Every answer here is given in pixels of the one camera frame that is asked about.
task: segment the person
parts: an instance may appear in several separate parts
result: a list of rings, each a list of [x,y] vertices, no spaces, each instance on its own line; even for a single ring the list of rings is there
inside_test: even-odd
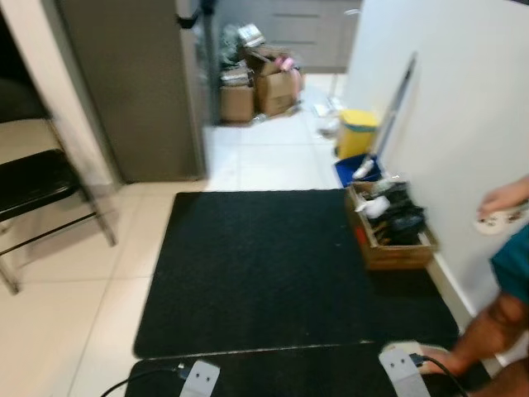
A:
[[[479,219],[517,206],[529,199],[529,175],[517,182],[495,189],[484,197]],[[529,225],[503,246],[491,259],[500,291],[496,299],[468,326],[451,352],[440,347],[418,345],[419,354],[437,359],[454,375],[464,374],[473,364],[497,353],[506,352],[529,328]],[[421,373],[443,373],[431,362]],[[529,358],[503,368],[483,389],[471,397],[529,396]]]

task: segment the baseboard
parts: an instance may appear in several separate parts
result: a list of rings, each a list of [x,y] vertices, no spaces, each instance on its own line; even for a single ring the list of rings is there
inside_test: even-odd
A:
[[[472,304],[462,294],[454,277],[448,271],[447,265],[441,254],[434,255],[433,261],[427,267],[431,279],[439,290],[443,300],[451,311],[457,326],[462,333],[476,315]],[[484,367],[489,375],[495,375],[506,365],[506,360],[502,356],[483,361]]]

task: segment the stainless steel refrigerator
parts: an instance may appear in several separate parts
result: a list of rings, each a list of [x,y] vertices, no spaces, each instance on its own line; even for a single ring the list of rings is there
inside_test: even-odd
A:
[[[213,15],[189,31],[195,0],[56,0],[55,5],[126,182],[200,179],[204,131],[217,108]]]

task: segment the white wall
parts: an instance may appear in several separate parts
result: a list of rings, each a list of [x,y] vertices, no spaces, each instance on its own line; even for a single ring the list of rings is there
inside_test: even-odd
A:
[[[69,77],[41,0],[0,0],[0,6],[72,160],[88,184],[112,184],[112,175]]]
[[[383,114],[415,50],[415,81],[384,163],[412,180],[446,273],[475,312],[498,290],[488,258],[508,237],[479,235],[475,209],[485,192],[529,172],[529,7],[365,0],[345,103]]]

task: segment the doormat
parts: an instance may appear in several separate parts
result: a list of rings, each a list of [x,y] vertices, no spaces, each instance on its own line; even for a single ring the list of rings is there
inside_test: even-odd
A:
[[[449,347],[451,343],[434,341]],[[379,363],[382,345],[364,343],[340,347],[302,347],[272,352],[223,353],[184,359],[143,360],[131,375],[159,368],[191,367],[201,358],[220,366],[221,373],[212,397],[380,397],[395,395]],[[432,397],[453,397],[457,389],[444,375],[423,377]],[[488,380],[481,366],[475,366],[460,383],[476,390]],[[174,397],[183,386],[174,373],[156,372],[131,382],[126,397]]]
[[[344,197],[344,190],[178,194],[135,354],[456,337],[425,270],[365,270]]]

